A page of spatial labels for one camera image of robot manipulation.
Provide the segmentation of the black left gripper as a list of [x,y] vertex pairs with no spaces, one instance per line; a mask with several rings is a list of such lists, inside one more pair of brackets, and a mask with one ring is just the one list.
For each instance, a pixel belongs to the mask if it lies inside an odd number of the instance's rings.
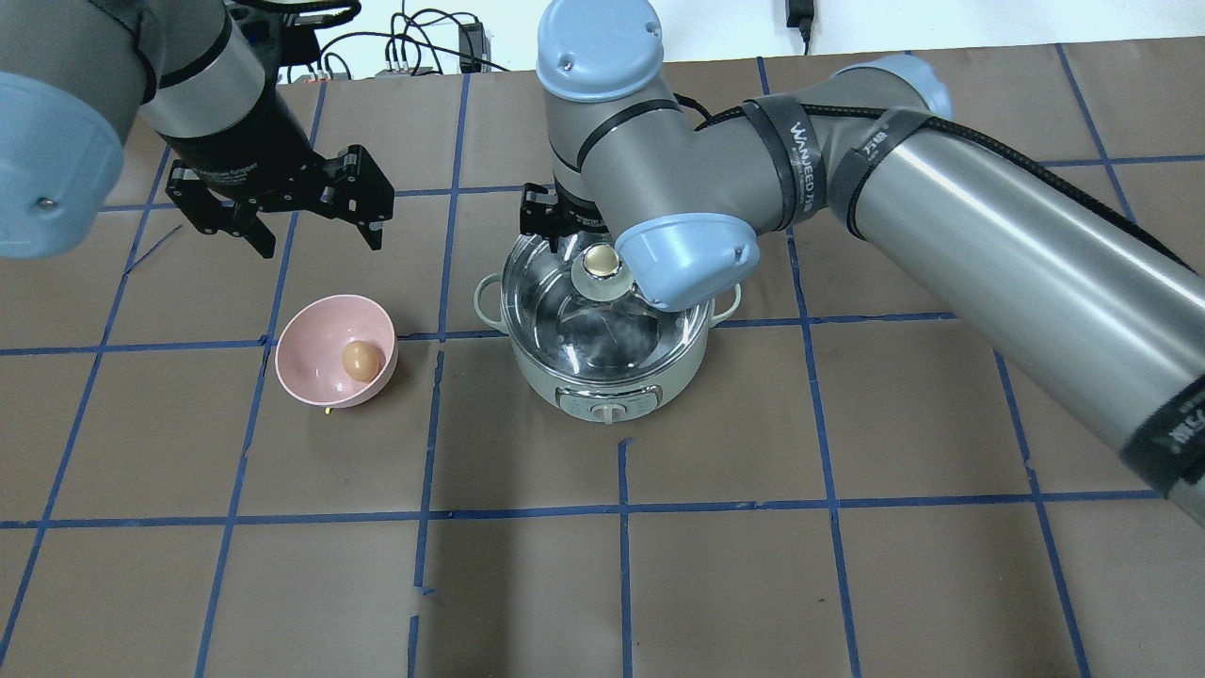
[[384,223],[394,218],[394,187],[359,143],[333,158],[310,152],[280,169],[259,163],[202,172],[175,160],[165,193],[199,232],[241,237],[264,259],[274,258],[276,237],[259,218],[261,212],[308,211],[347,222],[370,250],[382,249]]

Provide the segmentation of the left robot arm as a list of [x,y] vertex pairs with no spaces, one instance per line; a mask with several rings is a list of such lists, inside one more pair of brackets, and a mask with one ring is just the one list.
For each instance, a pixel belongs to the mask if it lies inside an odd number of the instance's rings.
[[198,232],[272,258],[264,212],[353,224],[380,250],[394,187],[370,152],[313,149],[277,92],[292,30],[340,24],[357,1],[5,1],[2,257],[86,240],[120,179],[134,120],[176,163],[169,200]]

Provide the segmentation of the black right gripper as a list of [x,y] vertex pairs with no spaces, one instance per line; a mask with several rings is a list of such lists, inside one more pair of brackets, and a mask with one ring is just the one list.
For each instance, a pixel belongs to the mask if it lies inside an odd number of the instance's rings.
[[575,196],[559,182],[554,189],[525,182],[521,200],[521,235],[558,243],[577,232],[605,234],[609,229],[595,202]]

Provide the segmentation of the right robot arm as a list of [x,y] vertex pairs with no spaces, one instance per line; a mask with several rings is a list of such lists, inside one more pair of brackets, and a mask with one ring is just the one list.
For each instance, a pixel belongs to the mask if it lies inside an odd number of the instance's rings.
[[747,278],[758,236],[830,211],[1203,520],[1203,279],[1118,211],[952,120],[919,57],[880,57],[693,125],[647,1],[539,20],[554,175],[660,309]]

